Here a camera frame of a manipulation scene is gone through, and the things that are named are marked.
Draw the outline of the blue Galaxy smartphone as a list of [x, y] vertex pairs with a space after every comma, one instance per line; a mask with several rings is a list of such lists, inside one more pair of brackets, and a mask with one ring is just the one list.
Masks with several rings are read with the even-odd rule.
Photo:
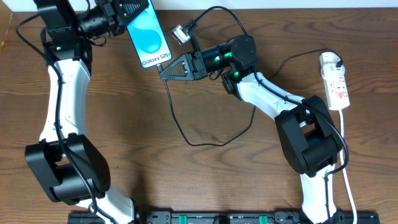
[[144, 69], [172, 59], [152, 1], [148, 0], [148, 3], [148, 8], [127, 25], [127, 31]]

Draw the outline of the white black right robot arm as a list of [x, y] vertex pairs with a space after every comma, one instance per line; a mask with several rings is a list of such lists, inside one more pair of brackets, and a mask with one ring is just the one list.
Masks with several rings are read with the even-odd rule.
[[247, 32], [202, 50], [193, 34], [198, 20], [172, 31], [179, 44], [191, 43], [193, 50], [161, 69], [160, 78], [165, 83], [194, 81], [215, 73], [227, 93], [272, 118], [284, 156], [300, 174], [306, 222], [337, 223], [332, 176], [348, 165], [349, 158], [345, 157], [340, 167], [335, 166], [338, 153], [347, 153], [348, 146], [324, 101], [316, 95], [293, 95], [265, 78], [257, 69], [256, 42]]

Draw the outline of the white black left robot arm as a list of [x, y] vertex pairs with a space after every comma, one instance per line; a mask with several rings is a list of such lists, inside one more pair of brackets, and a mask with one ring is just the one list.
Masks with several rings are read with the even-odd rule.
[[132, 199], [111, 183], [109, 165], [86, 133], [86, 93], [96, 39], [124, 33], [147, 1], [97, 1], [77, 13], [66, 0], [35, 0], [50, 77], [44, 129], [25, 161], [53, 202], [87, 209], [73, 223], [145, 223]]

